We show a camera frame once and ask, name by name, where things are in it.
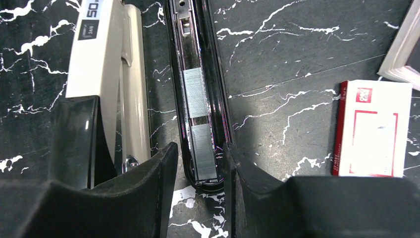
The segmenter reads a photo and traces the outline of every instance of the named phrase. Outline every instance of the chrome part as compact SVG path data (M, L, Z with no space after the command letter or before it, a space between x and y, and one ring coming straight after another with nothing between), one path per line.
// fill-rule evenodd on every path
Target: chrome part
M173 4L175 6L176 23L178 29L181 29L177 33L182 54L181 70L201 67L197 29L191 3L189 0L173 0Z
M121 116L121 156L122 156L122 172L124 173L125 168L125 160L124 158L127 157L127 128L126 128L126 111L125 111L125 104L127 103L124 97L124 67L127 67L127 64L122 60L120 62L120 77L119 77L119 104L120 104L120 116Z
M140 163L139 161L131 155L127 155L125 157L125 162L123 163L123 168L122 168L122 172L126 173L130 170L132 170L133 168L135 168L136 166L138 166Z

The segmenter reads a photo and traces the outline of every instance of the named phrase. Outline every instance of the red and white box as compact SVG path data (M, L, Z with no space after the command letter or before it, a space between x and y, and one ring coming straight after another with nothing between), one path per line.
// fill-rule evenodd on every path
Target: red and white box
M402 177L412 84L341 83L333 175Z

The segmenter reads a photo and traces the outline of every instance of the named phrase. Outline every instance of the black marble surface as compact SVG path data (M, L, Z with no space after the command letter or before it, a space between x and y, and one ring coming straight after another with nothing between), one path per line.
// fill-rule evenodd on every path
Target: black marble surface
M179 142L162 1L126 2L143 12L156 152ZM329 176L338 84L381 80L375 73L410 2L210 0L237 146L281 180ZM46 177L79 7L77 0L0 0L0 178ZM414 91L405 176L418 186L419 107ZM168 237L228 237L223 193L197 193L181 162Z

